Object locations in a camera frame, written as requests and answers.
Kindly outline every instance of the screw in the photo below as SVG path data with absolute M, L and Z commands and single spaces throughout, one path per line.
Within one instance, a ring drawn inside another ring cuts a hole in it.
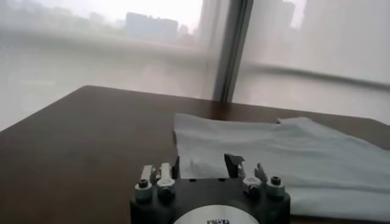
M 145 188 L 147 187 L 147 180 L 145 179 L 140 179 L 140 181 L 138 182 L 138 185 L 140 188 Z
M 271 177 L 271 183 L 273 185 L 279 186 L 281 183 L 280 177 Z

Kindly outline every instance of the white curtain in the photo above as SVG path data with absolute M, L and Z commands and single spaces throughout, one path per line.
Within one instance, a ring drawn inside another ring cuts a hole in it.
M 211 99 L 228 1 L 0 1 L 0 130 L 84 85 Z
M 233 101 L 390 124 L 390 1 L 255 0 Z

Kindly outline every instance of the wooden table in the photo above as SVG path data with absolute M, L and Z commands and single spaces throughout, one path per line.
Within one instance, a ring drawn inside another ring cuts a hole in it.
M 305 116 L 390 149 L 390 127 L 370 119 L 85 86 L 0 133 L 0 223 L 128 223 L 142 166 L 176 158 L 175 113 L 252 122 Z

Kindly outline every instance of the white label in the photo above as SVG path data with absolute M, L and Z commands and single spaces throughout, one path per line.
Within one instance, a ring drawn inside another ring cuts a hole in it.
M 259 222 L 238 208 L 208 205 L 187 212 L 174 224 L 259 224 Z

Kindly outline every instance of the folded fabric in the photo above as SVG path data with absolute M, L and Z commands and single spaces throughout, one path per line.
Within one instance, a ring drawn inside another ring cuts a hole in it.
M 228 177 L 224 154 L 281 176 L 291 213 L 390 221 L 390 153 L 305 117 L 280 124 L 213 121 L 176 114 L 184 178 Z

